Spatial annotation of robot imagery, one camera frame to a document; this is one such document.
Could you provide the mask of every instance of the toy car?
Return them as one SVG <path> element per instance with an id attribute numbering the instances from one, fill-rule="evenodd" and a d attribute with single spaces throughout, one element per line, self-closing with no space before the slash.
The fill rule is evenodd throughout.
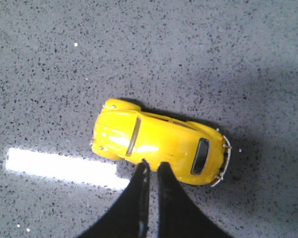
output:
<path id="1" fill-rule="evenodd" d="M 95 123 L 91 147 L 99 156 L 138 164 L 152 171 L 169 162 L 176 178 L 191 185 L 223 180 L 230 159 L 228 139 L 193 121 L 142 112 L 133 103 L 108 99 Z"/>

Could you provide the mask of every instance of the rear bumper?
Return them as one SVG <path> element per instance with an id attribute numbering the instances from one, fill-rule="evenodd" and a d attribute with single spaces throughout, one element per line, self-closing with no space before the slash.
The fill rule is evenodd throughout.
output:
<path id="1" fill-rule="evenodd" d="M 227 171 L 227 168 L 228 168 L 228 164 L 229 164 L 229 160 L 230 160 L 230 155 L 231 155 L 231 150 L 232 150 L 232 147 L 230 145 L 230 142 L 229 140 L 227 139 L 226 136 L 223 136 L 225 141 L 226 141 L 226 149 L 225 149 L 225 153 L 224 153 L 224 162 L 223 162 L 223 165 L 222 167 L 220 168 L 220 172 L 219 174 L 215 175 L 215 180 L 213 180 L 211 182 L 211 187 L 214 187 L 215 185 L 217 185 L 221 180 L 223 180 L 224 178 L 224 175 Z"/>

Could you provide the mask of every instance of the speckled countertop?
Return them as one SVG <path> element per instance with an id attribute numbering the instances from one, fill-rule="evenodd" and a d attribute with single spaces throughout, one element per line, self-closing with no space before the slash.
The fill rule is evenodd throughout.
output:
<path id="1" fill-rule="evenodd" d="M 130 179 L 89 147 L 110 97 L 220 128 L 225 181 L 186 192 L 236 238 L 298 238 L 298 0 L 0 1 L 0 238 L 74 238 L 121 194 L 6 169 L 20 148 Z M 155 173 L 150 192 L 153 238 Z"/>

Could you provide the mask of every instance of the rear window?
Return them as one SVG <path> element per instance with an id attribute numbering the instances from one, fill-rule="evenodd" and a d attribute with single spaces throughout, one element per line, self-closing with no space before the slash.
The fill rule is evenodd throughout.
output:
<path id="1" fill-rule="evenodd" d="M 208 158 L 209 148 L 210 148 L 210 142 L 207 139 L 201 138 L 199 140 L 199 145 L 198 145 L 197 153 L 195 155 L 191 174 L 200 175 L 202 173 L 202 170 Z"/>

